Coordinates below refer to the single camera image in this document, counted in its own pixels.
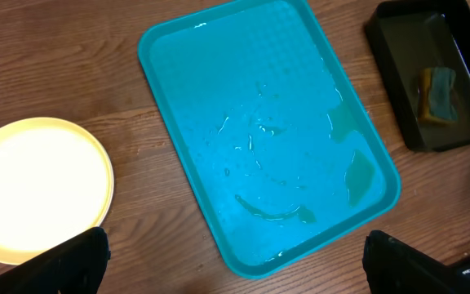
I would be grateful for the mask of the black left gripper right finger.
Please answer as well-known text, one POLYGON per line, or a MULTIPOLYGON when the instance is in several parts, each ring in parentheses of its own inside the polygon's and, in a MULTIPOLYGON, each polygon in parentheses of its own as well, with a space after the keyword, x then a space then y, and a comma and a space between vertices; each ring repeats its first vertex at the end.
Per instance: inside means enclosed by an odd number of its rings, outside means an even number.
POLYGON ((366 237, 362 264, 372 294, 470 294, 470 256, 445 265, 380 230, 366 237))

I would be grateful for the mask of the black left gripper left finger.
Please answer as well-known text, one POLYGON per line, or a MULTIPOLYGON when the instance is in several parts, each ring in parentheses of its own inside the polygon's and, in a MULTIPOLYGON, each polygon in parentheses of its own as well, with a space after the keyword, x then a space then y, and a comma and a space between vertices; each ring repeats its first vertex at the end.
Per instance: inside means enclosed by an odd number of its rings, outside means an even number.
POLYGON ((100 227, 87 231, 0 275, 0 294, 96 294, 111 257, 100 227))

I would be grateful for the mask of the yellow plate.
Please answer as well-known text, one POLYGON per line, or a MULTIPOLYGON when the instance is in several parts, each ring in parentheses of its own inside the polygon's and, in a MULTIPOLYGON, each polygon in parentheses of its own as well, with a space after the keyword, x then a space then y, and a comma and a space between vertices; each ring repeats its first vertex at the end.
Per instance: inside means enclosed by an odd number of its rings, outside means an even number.
POLYGON ((113 168, 86 129, 60 118, 0 127, 0 263, 22 264, 100 225, 113 168))

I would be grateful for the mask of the green yellow sponge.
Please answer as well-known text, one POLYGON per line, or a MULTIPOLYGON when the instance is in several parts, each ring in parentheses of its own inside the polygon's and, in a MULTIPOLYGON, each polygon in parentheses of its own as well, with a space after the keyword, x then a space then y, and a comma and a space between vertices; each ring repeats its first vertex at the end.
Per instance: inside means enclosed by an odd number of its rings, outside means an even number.
POLYGON ((452 101, 456 72, 447 67, 425 68, 419 72, 418 120, 421 123, 450 125, 458 120, 452 101))

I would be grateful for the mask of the teal plastic tray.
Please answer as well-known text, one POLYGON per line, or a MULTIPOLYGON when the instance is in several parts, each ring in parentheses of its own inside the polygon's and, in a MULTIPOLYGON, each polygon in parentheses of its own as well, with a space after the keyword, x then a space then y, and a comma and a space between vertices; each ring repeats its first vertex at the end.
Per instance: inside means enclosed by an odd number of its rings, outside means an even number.
POLYGON ((235 274, 268 276, 397 203, 397 169, 307 2, 157 24, 138 57, 235 274))

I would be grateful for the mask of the black water tray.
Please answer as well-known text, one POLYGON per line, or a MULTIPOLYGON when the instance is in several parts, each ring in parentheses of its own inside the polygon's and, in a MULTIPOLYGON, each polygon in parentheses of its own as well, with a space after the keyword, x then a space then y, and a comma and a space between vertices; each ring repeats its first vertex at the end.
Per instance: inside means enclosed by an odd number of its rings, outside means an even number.
POLYGON ((470 145, 470 8, 465 0, 381 2, 364 25, 397 123, 408 149, 446 151, 470 145), (419 72, 456 72, 450 125, 418 120, 419 72))

